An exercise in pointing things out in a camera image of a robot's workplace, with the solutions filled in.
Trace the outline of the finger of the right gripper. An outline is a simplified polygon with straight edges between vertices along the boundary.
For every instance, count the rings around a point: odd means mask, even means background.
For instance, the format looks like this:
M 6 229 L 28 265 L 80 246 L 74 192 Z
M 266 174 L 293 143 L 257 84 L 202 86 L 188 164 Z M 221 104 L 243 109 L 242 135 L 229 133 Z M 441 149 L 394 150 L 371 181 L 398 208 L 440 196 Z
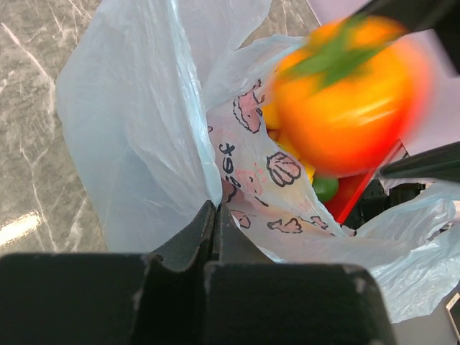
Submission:
M 379 175 L 387 179 L 434 179 L 459 183 L 459 142 L 384 165 L 379 169 Z
M 374 0 L 368 1 L 354 14 L 393 19 L 410 33 L 432 29 L 459 73 L 459 1 Z

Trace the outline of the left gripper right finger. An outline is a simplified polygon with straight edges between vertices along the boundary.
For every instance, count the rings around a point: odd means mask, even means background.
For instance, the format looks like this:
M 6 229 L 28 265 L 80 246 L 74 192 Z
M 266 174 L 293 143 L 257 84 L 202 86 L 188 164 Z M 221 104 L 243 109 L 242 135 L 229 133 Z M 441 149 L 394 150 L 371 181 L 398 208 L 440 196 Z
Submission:
M 277 264 L 216 215 L 204 268 L 206 344 L 394 344 L 380 289 L 352 264 Z

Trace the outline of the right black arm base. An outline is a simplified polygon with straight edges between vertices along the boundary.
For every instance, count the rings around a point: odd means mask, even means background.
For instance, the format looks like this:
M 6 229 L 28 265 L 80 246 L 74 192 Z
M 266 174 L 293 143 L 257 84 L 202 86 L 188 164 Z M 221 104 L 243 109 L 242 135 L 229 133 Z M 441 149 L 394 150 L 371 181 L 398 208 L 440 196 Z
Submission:
M 426 189 L 425 183 L 402 183 L 385 192 L 378 179 L 366 187 L 343 225 L 357 230 L 389 208 L 410 201 Z

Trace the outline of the yellow mango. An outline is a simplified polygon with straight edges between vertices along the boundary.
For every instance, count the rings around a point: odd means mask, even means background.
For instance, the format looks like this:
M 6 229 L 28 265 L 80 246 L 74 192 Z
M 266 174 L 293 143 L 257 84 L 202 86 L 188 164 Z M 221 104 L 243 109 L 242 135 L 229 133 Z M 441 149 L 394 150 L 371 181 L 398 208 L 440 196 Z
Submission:
M 295 157 L 301 165 L 306 169 L 306 173 L 310 183 L 313 182 L 313 177 L 316 169 L 304 161 L 298 151 L 293 147 L 292 143 L 281 129 L 279 117 L 276 108 L 272 103 L 262 106 L 262 115 L 264 118 L 267 133 L 270 139 L 275 141 L 277 145 Z

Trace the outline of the light blue plastic bag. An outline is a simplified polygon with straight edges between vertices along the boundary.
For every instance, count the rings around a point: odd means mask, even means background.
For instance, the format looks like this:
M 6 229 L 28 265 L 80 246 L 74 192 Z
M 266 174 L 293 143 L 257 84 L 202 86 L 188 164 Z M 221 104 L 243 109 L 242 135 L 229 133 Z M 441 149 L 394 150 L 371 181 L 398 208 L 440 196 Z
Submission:
M 206 201 L 279 263 L 370 271 L 390 320 L 426 316 L 459 282 L 459 188 L 434 183 L 356 231 L 267 135 L 269 71 L 300 46 L 244 46 L 268 1 L 102 1 L 57 79 L 65 142 L 114 252 L 147 252 Z

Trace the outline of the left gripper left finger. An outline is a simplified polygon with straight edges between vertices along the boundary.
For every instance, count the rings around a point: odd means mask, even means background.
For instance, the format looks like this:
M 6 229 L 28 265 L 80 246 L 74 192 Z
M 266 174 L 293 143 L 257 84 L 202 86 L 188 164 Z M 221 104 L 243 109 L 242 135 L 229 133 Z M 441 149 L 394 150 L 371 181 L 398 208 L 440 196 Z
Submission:
M 216 209 L 150 253 L 1 258 L 3 344 L 195 344 L 196 283 Z

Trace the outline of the red orange persimmon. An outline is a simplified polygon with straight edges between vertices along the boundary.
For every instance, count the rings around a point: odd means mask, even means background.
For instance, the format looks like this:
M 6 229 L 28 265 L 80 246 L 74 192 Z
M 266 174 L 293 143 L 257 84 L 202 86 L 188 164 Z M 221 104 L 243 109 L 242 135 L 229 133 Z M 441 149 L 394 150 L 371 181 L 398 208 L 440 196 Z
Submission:
M 353 15 L 313 30 L 275 66 L 268 90 L 281 129 L 317 173 L 382 164 L 421 122 L 428 56 L 393 19 Z

